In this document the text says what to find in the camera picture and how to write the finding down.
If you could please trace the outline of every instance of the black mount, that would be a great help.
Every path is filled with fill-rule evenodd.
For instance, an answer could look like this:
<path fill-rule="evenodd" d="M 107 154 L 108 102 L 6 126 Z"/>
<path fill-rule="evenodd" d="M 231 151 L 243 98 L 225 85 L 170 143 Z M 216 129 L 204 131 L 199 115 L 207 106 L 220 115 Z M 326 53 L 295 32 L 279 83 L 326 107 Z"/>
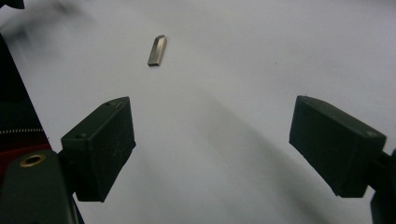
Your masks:
<path fill-rule="evenodd" d="M 298 96 L 290 143 L 343 198 L 361 198 L 368 186 L 374 224 L 396 222 L 396 153 L 383 152 L 386 136 L 347 113 Z"/>
<path fill-rule="evenodd" d="M 73 193 L 79 201 L 104 202 L 135 147 L 129 98 L 99 106 L 62 145 L 59 154 L 40 150 L 8 166 L 1 224 L 83 224 Z"/>

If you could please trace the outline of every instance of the white table surface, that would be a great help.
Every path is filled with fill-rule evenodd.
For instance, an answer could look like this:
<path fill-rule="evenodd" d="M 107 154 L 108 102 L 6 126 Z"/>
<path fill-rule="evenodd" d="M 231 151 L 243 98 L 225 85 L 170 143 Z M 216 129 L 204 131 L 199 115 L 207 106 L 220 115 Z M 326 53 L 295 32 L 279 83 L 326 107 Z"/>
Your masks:
<path fill-rule="evenodd" d="M 56 4 L 70 4 L 65 12 Z M 396 147 L 393 0 L 26 1 L 0 9 L 55 151 L 105 101 L 129 96 L 134 152 L 89 223 L 371 223 L 289 142 L 297 95 L 327 101 Z M 166 35 L 160 67 L 148 67 Z"/>

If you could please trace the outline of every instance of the white surface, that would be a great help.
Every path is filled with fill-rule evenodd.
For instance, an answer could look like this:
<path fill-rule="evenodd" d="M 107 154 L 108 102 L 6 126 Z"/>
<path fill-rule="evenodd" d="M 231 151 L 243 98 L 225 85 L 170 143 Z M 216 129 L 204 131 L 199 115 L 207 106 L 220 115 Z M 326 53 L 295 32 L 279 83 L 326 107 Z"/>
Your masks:
<path fill-rule="evenodd" d="M 307 94 L 396 147 L 396 2 L 100 0 L 71 14 L 37 2 L 2 8 L 1 32 L 53 148 L 131 98 L 137 147 L 105 203 L 78 203 L 87 224 L 371 223 L 373 192 L 335 197 L 289 130 Z M 148 67 L 161 34 L 163 63 Z"/>

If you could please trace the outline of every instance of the silver metal piece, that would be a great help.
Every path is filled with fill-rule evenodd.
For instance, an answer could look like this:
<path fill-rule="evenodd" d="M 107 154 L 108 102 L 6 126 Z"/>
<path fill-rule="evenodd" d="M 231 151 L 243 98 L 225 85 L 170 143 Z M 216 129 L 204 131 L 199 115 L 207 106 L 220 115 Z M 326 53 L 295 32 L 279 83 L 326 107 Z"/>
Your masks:
<path fill-rule="evenodd" d="M 160 66 L 163 60 L 163 52 L 166 47 L 165 35 L 159 35 L 155 38 L 152 45 L 151 53 L 148 58 L 148 66 Z"/>

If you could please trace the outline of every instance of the screw hole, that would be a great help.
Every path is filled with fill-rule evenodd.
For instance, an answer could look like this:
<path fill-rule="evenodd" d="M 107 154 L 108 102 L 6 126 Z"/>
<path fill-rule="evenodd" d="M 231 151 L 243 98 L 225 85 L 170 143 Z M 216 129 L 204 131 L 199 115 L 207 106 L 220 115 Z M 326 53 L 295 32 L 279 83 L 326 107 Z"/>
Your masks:
<path fill-rule="evenodd" d="M 20 166 L 23 168 L 32 167 L 41 163 L 44 159 L 46 159 L 46 156 L 43 154 L 36 154 L 25 158 L 23 161 L 21 161 Z"/>

